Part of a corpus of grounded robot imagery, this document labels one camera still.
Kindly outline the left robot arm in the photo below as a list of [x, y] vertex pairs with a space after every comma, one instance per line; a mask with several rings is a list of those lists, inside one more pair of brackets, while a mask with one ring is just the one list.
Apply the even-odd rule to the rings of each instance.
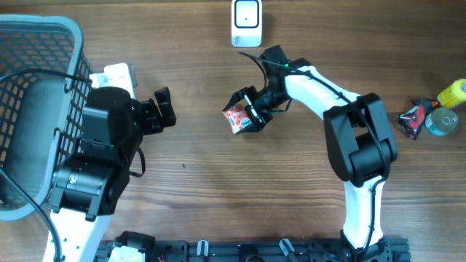
[[130, 166], [146, 135], [176, 123], [170, 90], [140, 102], [120, 87], [100, 87], [87, 96], [83, 133], [52, 182], [51, 233], [45, 261], [93, 261], [118, 199], [136, 176]]

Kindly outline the yellow juice bottle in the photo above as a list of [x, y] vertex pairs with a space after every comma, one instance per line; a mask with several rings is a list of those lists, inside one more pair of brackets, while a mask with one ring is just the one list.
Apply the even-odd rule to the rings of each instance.
[[459, 79], [440, 92], [437, 100], [445, 108], [456, 108], [465, 102], [465, 96], [465, 79]]

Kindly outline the black red snack packet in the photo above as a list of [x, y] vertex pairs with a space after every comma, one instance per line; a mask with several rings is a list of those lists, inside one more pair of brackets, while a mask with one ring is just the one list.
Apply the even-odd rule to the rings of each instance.
[[409, 111], [398, 114], [397, 121], [402, 131], [412, 140], [416, 140], [427, 115], [441, 104], [432, 99], [413, 99], [414, 105]]

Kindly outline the red white snack box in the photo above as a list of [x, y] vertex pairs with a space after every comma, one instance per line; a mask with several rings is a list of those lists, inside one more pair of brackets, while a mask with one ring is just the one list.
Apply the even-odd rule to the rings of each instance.
[[241, 103], [233, 105], [232, 107], [222, 111], [222, 113], [228, 120], [234, 134], [240, 134], [252, 130], [253, 123], [251, 118], [248, 116], [245, 107]]

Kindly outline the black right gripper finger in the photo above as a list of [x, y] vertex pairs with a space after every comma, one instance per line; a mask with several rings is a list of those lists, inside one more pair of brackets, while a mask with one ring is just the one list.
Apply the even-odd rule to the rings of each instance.
[[230, 98], [229, 102], [224, 107], [224, 110], [229, 110], [232, 106], [238, 104], [241, 100], [246, 99], [248, 102], [254, 102], [257, 97], [257, 90], [254, 86], [244, 87], [236, 91]]
[[250, 119], [250, 124], [242, 132], [259, 132], [273, 119], [270, 105], [263, 98], [251, 100], [247, 95], [243, 98], [247, 105], [245, 112]]

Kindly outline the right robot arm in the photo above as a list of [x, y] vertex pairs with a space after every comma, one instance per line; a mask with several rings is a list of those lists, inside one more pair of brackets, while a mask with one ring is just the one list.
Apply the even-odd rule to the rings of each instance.
[[236, 91], [223, 108], [235, 134], [259, 132], [298, 101], [323, 120], [328, 161], [344, 184], [346, 218], [341, 230], [346, 257], [366, 261], [382, 241], [382, 190], [397, 159], [384, 103], [375, 93], [347, 91], [320, 74], [308, 60], [290, 60], [275, 45], [250, 55], [261, 70], [264, 87]]

